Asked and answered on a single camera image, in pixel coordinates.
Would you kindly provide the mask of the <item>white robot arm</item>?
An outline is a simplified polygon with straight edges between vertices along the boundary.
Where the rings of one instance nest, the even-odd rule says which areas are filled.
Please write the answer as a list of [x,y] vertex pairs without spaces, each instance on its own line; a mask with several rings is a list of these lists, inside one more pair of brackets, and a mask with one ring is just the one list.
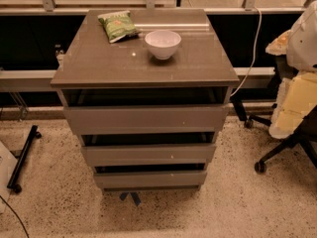
[[276,56],[286,55],[287,64],[298,70],[292,79],[281,80],[268,129],[274,138],[284,139],[293,134],[317,106],[317,1],[265,51]]

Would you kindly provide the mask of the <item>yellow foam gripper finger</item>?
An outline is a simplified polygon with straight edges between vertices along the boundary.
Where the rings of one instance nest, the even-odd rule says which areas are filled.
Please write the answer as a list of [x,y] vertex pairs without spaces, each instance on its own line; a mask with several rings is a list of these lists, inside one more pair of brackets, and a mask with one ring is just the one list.
[[317,105],[317,73],[299,72],[292,79],[284,78],[276,104],[268,131],[274,138],[284,139],[294,133]]

